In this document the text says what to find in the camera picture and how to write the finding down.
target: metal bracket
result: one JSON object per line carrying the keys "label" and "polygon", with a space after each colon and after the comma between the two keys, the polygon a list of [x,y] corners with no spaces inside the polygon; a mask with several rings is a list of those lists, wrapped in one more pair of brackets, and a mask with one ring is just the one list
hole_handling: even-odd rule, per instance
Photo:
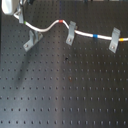
{"label": "metal bracket", "polygon": [[24,24],[23,0],[20,0],[17,10],[18,10],[18,16],[19,16],[19,23]]}
{"label": "metal bracket", "polygon": [[109,50],[111,50],[114,53],[116,53],[116,49],[118,47],[119,37],[120,37],[120,30],[114,28],[112,32],[112,40],[109,45]]}
{"label": "metal bracket", "polygon": [[30,30],[29,31],[30,40],[24,44],[25,51],[29,51],[35,44],[37,44],[43,37],[43,35],[37,31],[34,31],[34,33]]}
{"label": "metal bracket", "polygon": [[67,40],[66,40],[66,43],[69,44],[69,45],[72,45],[72,43],[73,43],[74,36],[75,36],[75,29],[77,29],[76,23],[70,21],[68,37],[67,37]]}

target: black breadboard surface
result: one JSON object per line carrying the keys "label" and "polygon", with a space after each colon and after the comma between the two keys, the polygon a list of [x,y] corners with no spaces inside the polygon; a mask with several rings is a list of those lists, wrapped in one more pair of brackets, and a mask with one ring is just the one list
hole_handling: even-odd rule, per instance
{"label": "black breadboard surface", "polygon": [[[25,5],[25,19],[46,28],[57,19],[78,30],[128,37],[127,2],[40,1]],[[2,14],[0,128],[128,128],[128,42],[116,53],[110,41],[75,35],[56,24],[30,51],[27,26]]]}

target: white wire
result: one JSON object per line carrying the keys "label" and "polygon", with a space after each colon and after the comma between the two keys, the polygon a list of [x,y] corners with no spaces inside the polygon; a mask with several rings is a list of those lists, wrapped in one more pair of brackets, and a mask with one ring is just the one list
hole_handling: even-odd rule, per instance
{"label": "white wire", "polygon": [[80,32],[75,30],[75,33],[81,36],[87,36],[87,37],[93,37],[93,34],[85,33],[85,32]]}
{"label": "white wire", "polygon": [[123,41],[128,41],[128,38],[123,38]]}
{"label": "white wire", "polygon": [[47,32],[49,31],[56,23],[59,23],[59,20],[56,20],[54,21],[48,28],[46,29],[39,29],[39,28],[36,28],[34,26],[32,26],[31,24],[29,24],[28,22],[26,22],[25,24],[30,27],[31,29],[35,30],[35,31],[38,31],[38,32]]}
{"label": "white wire", "polygon": [[[17,15],[18,12],[16,12],[14,14],[14,17],[16,17],[17,19],[19,19],[19,16]],[[48,28],[46,29],[39,29],[37,27],[32,26],[31,24],[29,24],[28,22],[25,22],[25,24],[30,27],[31,29],[38,31],[38,32],[47,32],[49,31],[55,24],[59,23],[59,20],[54,21]],[[67,29],[69,29],[68,24],[63,20],[63,23],[65,24],[65,26],[67,27]],[[93,37],[93,34],[90,33],[85,33],[85,32],[81,32],[78,30],[75,30],[75,33],[81,36],[86,36],[86,37]],[[108,36],[102,36],[102,35],[97,35],[97,38],[100,39],[105,39],[105,40],[112,40],[112,37],[108,37]]]}
{"label": "white wire", "polygon": [[105,39],[105,40],[112,40],[112,37],[102,36],[102,35],[98,35],[98,38]]}

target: robotic arm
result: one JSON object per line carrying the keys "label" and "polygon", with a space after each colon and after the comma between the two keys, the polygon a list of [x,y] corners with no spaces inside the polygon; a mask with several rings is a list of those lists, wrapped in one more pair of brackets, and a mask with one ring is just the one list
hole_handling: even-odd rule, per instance
{"label": "robotic arm", "polygon": [[[35,0],[27,0],[29,4],[33,4]],[[18,5],[25,4],[26,0],[2,0],[2,10],[6,15],[13,15]]]}

